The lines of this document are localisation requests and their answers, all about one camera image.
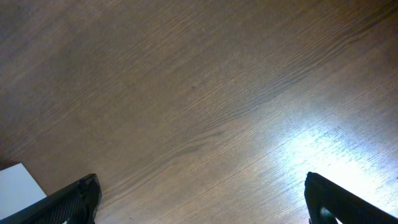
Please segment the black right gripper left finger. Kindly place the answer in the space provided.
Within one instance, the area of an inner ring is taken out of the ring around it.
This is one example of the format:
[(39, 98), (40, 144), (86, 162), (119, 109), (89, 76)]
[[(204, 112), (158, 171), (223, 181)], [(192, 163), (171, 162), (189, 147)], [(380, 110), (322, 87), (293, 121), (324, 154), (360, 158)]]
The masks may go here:
[(101, 201), (96, 174), (88, 174), (33, 205), (1, 220), (3, 224), (94, 224)]

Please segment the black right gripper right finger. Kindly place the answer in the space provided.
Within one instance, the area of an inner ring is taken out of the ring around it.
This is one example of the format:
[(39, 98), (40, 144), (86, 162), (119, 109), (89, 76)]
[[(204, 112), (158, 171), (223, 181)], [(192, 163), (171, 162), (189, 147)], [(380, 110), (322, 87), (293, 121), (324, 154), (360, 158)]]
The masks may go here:
[(304, 196), (311, 224), (397, 224), (396, 217), (314, 172), (307, 174)]

